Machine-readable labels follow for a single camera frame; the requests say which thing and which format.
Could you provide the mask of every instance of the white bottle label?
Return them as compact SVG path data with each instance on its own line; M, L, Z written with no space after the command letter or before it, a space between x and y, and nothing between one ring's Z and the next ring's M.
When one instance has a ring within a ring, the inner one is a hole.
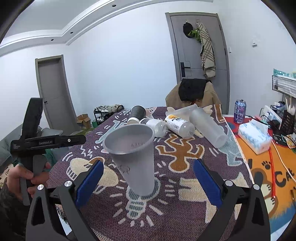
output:
M187 121L175 115L168 115L165 118L165 122L168 124L168 127L171 131L175 132L176 134L179 134L181 126L183 125L183 123Z

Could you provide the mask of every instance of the tissue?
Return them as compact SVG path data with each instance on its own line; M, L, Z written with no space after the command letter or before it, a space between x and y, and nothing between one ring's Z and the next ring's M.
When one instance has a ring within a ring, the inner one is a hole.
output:
M256 120L239 125L238 135L257 154L267 151L272 142L268 126Z

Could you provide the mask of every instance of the white wall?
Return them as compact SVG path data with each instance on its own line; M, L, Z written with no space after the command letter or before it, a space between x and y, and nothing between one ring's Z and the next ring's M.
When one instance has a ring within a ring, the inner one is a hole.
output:
M282 99L272 90L273 69L292 72L296 66L296 45L287 29L261 0L214 0L219 6L230 68L230 105L237 99L247 103L247 115ZM258 44L252 47L252 40Z
M217 9L200 1L149 5L99 24L70 45L86 113L110 104L165 106L177 84L166 12Z
M65 45L44 45L18 50L0 57L0 140L23 122L30 98L39 97L36 58L64 54L66 76L74 109L81 114L72 58L68 50L69 47ZM40 126L48 127L44 114Z

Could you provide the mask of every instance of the blue gripper pad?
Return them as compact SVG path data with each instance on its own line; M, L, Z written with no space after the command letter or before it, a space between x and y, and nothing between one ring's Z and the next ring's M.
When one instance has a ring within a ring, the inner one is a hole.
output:
M93 167L93 169L90 171L90 173L88 173L88 175L76 191L75 205L77 208L82 207L88 202L91 194L95 190L96 185L98 184L104 173L103 162L98 161L94 165L95 166Z
M194 160L193 172L210 203L219 208L222 205L221 189L199 159Z

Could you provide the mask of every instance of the red cable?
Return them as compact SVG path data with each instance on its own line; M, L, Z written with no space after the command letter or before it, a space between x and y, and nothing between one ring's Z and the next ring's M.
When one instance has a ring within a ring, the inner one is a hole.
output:
M269 148L269 157L270 157L270 163L271 163L271 172L272 172L272 197L276 198L276 182L275 182L275 174L274 174L274 161L272 159L272 152L271 147Z

